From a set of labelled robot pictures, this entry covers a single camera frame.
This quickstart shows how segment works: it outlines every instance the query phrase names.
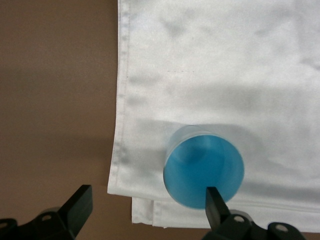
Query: folded cloth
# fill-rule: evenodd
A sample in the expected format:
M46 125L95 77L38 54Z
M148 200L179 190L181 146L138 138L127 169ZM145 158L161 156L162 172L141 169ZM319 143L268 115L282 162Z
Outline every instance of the folded cloth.
M108 193L133 197L132 222L209 227L163 181L170 137L198 125L243 157L229 208L320 231L319 12L319 0L118 1Z

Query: blue circle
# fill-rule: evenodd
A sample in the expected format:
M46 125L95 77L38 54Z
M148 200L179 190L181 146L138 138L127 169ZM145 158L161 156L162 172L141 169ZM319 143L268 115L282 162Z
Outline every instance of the blue circle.
M170 154L163 170L164 184L178 203L190 208L206 207L206 188L217 187L227 202L244 178L244 162L225 139L199 135L182 142Z

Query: brown table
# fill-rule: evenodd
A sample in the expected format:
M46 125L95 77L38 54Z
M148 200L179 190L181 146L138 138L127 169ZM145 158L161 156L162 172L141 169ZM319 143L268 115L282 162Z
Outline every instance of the brown table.
M117 27L116 0L0 1L0 218L26 223L91 184L77 239L201 239L207 229L132 224L131 199L107 194Z

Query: translucent plastic cup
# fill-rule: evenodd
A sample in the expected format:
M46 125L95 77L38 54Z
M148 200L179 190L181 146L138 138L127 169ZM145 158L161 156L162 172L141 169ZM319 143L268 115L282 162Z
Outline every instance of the translucent plastic cup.
M171 197L184 206L204 209L207 187L217 187L227 202L238 191L244 173L238 150L212 132L189 125L170 139L164 184Z

